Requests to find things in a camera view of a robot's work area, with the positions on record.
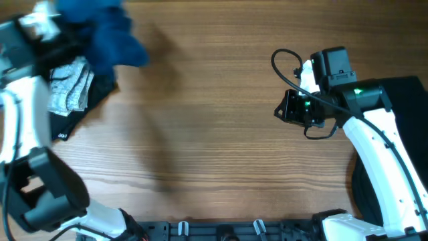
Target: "wood grain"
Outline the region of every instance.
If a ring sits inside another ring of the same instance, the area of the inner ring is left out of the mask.
[[[126,8],[150,65],[118,67],[120,90],[54,150],[92,197],[137,220],[279,220],[332,208],[358,215],[350,194],[355,154],[344,133],[309,141],[273,116],[289,88],[270,66],[277,48],[308,59],[346,46],[358,79],[418,75],[428,87],[424,1],[133,1]],[[287,55],[278,64],[288,74],[297,67]],[[52,235],[13,231],[19,240]]]

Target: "blurred blue object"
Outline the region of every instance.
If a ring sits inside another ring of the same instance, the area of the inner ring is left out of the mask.
[[[149,58],[144,47],[130,33],[132,20],[120,0],[58,0],[57,10],[66,23],[82,27],[78,37],[86,43],[84,55],[95,75],[114,79],[113,66],[143,66]]]

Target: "wooden floor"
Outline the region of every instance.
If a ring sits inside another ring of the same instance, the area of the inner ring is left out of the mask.
[[[278,48],[306,60],[346,46],[358,79],[418,75],[428,88],[427,2],[147,0],[126,8],[150,65],[117,68],[120,91],[54,150],[93,198],[137,220],[280,220],[333,208],[358,215],[355,152],[343,131],[309,141],[273,116],[289,88],[270,65]],[[278,59],[289,76],[298,67],[291,56]],[[13,231],[18,240],[53,235]]]

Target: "stack of clothing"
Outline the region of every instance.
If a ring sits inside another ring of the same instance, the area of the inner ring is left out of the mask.
[[[51,73],[52,140],[66,141],[74,127],[116,87],[113,67],[143,66],[148,54],[130,34],[132,21],[121,0],[59,0],[62,21],[79,26],[83,56]]]

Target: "gray cloth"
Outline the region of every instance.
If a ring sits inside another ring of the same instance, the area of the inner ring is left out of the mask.
[[[52,70],[51,79],[51,97],[47,106],[50,112],[68,116],[72,111],[84,111],[88,107],[88,90],[94,73],[84,57]]]

